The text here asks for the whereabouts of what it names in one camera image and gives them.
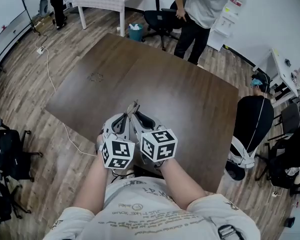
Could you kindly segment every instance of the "white desk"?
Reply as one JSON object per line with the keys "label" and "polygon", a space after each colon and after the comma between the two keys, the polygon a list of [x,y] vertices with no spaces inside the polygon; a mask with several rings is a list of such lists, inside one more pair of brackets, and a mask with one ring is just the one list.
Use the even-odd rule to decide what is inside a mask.
{"label": "white desk", "polygon": [[73,0],[72,6],[78,6],[82,27],[87,28],[82,7],[99,8],[120,12],[120,35],[125,36],[125,2],[128,0]]}
{"label": "white desk", "polygon": [[282,97],[281,99],[277,100],[277,102],[272,104],[273,107],[275,108],[280,104],[286,102],[287,100],[293,98],[294,96],[298,97],[300,95],[300,91],[297,90],[291,78],[292,67],[288,67],[286,65],[285,63],[286,58],[281,56],[279,52],[274,48],[271,48],[269,52],[265,55],[265,57],[255,65],[253,71],[256,71],[258,68],[260,68],[261,65],[266,63],[269,59],[273,59],[274,65],[276,67],[276,73],[271,77],[270,88],[275,84],[280,85],[282,82],[284,82],[285,85],[291,90],[291,93]]}

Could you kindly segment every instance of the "person sitting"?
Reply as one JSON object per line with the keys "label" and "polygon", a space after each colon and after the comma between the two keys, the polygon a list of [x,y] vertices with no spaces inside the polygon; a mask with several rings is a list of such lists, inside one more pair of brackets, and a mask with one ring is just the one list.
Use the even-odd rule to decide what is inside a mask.
{"label": "person sitting", "polygon": [[269,132],[274,120],[274,108],[271,101],[265,97],[270,90],[269,76],[263,72],[254,74],[251,87],[253,95],[243,97],[237,105],[234,132],[226,165],[228,172],[233,172],[236,167],[248,169],[254,166],[257,147]]}

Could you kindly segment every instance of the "trash can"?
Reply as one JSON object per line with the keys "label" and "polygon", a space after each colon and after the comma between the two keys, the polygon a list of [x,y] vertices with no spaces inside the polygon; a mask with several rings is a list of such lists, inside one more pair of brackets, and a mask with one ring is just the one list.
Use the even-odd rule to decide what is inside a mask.
{"label": "trash can", "polygon": [[132,23],[131,25],[133,25],[133,26],[138,25],[140,29],[139,30],[133,30],[133,29],[130,28],[130,26],[128,26],[129,38],[132,39],[132,40],[140,42],[142,40],[144,27],[141,24],[137,24],[137,23]]}

